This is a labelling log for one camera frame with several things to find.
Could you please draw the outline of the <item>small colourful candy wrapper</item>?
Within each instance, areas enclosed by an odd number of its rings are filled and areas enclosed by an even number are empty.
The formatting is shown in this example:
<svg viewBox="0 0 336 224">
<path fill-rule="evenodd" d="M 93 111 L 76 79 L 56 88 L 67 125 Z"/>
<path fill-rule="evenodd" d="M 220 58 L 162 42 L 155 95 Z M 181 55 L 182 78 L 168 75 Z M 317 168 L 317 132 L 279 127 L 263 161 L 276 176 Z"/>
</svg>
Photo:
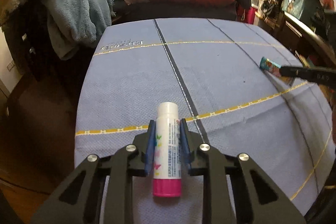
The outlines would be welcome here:
<svg viewBox="0 0 336 224">
<path fill-rule="evenodd" d="M 292 84 L 294 83 L 294 78 L 282 76 L 280 73 L 281 66 L 275 63 L 274 61 L 267 59 L 266 57 L 261 58 L 259 67 L 260 69 L 267 71 L 274 77 L 277 77 L 279 80 L 281 80 L 288 86 L 292 86 Z"/>
</svg>

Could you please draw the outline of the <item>white pink glue stick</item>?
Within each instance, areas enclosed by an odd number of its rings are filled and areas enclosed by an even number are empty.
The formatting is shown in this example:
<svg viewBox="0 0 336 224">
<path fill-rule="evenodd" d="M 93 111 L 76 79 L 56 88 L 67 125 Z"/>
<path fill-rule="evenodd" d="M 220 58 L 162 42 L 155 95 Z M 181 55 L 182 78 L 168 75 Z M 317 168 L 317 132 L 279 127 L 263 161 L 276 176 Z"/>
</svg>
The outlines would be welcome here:
<svg viewBox="0 0 336 224">
<path fill-rule="evenodd" d="M 181 196 L 180 120 L 178 105 L 173 102 L 163 102 L 158 106 L 153 171 L 154 196 Z"/>
</svg>

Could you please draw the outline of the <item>dark wooden dresser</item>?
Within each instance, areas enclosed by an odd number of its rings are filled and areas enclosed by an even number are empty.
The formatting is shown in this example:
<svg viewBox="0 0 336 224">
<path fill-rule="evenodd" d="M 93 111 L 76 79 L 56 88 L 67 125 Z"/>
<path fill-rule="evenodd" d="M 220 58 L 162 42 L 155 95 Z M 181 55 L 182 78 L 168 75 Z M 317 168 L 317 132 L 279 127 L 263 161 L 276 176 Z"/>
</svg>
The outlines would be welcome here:
<svg viewBox="0 0 336 224">
<path fill-rule="evenodd" d="M 335 53 L 328 44 L 307 25 L 287 12 L 277 19 L 255 12 L 258 26 L 278 40 L 291 53 L 298 53 L 319 67 L 335 68 Z"/>
</svg>

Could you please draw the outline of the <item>pink storage box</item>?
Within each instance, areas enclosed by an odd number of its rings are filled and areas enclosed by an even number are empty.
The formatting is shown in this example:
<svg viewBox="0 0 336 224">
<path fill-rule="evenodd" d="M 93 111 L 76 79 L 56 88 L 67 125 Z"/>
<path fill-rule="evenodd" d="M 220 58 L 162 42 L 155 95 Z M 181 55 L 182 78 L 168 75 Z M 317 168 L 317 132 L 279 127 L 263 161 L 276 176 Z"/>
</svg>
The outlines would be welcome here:
<svg viewBox="0 0 336 224">
<path fill-rule="evenodd" d="M 256 11 L 257 9 L 255 9 L 254 7 L 244 9 L 242 6 L 238 5 L 238 7 L 236 8 L 236 20 L 239 22 L 254 24 Z"/>
</svg>

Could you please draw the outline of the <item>blue checked tablecloth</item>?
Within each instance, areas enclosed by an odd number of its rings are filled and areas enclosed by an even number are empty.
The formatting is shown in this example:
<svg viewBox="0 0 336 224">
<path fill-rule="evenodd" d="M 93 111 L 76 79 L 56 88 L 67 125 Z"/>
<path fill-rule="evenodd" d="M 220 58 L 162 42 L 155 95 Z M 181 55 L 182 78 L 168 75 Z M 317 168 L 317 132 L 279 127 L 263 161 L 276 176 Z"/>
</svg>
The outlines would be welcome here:
<svg viewBox="0 0 336 224">
<path fill-rule="evenodd" d="M 77 108 L 75 164 L 114 154 L 174 102 L 179 117 L 227 155 L 245 152 L 305 214 L 332 169 L 331 107 L 318 85 L 288 86 L 266 57 L 300 66 L 261 28 L 217 19 L 153 19 L 108 27 Z"/>
</svg>

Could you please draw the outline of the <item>light blue fleece blanket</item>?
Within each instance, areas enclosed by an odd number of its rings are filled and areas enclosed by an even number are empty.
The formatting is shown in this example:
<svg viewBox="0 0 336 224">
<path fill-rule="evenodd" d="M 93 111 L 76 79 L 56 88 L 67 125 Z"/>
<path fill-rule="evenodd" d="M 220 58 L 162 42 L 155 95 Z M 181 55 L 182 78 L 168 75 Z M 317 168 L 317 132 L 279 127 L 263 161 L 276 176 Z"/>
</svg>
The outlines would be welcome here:
<svg viewBox="0 0 336 224">
<path fill-rule="evenodd" d="M 62 60 L 80 48 L 96 48 L 112 25 L 114 0 L 42 0 L 48 13 L 51 45 Z"/>
</svg>

